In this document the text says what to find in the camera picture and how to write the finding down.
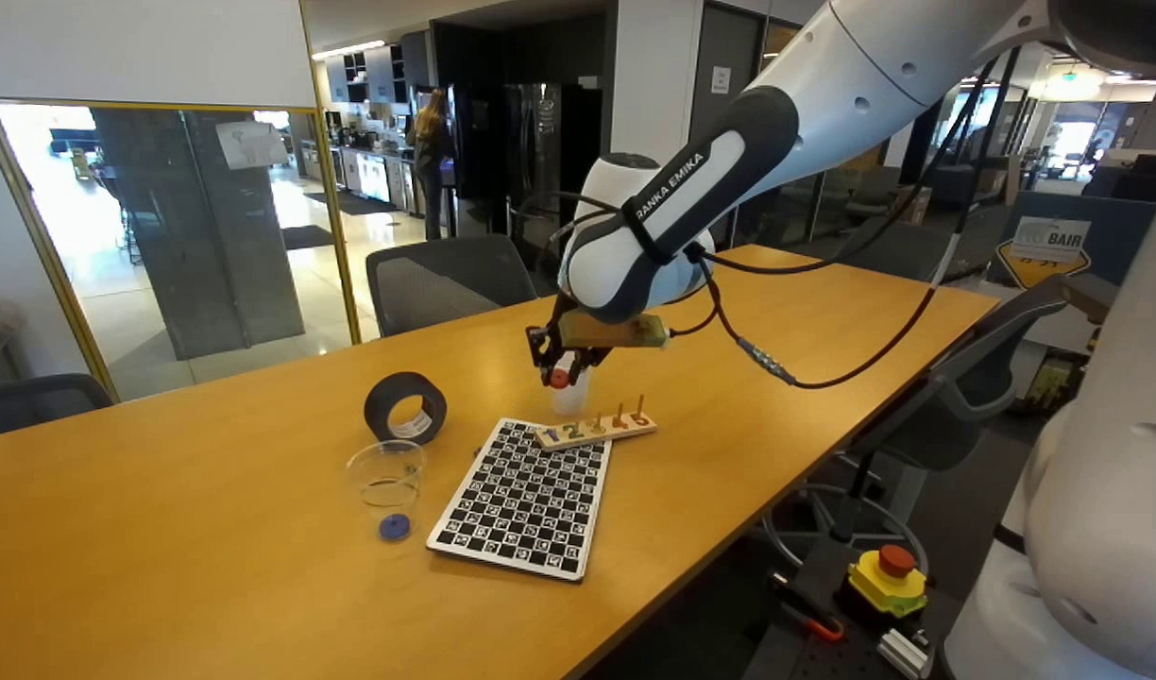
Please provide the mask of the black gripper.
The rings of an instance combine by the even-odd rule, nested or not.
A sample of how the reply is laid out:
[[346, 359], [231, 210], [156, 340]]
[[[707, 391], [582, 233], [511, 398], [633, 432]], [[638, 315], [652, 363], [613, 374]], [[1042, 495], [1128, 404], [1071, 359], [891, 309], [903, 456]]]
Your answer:
[[578, 380], [587, 369], [594, 369], [609, 359], [603, 348], [568, 348], [561, 336], [551, 324], [527, 324], [525, 345], [527, 345], [527, 359], [532, 359], [544, 386], [549, 386], [551, 368], [569, 368], [573, 380]]

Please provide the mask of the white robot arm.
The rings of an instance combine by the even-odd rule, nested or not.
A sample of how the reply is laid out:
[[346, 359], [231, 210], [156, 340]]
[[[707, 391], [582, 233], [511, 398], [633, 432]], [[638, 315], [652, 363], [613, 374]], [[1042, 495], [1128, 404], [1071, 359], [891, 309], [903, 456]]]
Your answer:
[[[1024, 40], [1156, 77], [1156, 0], [823, 0], [721, 115], [561, 244], [558, 296], [600, 323], [671, 301], [671, 265], [728, 208], [860, 154]], [[1156, 680], [1156, 216], [945, 658], [957, 680]]]

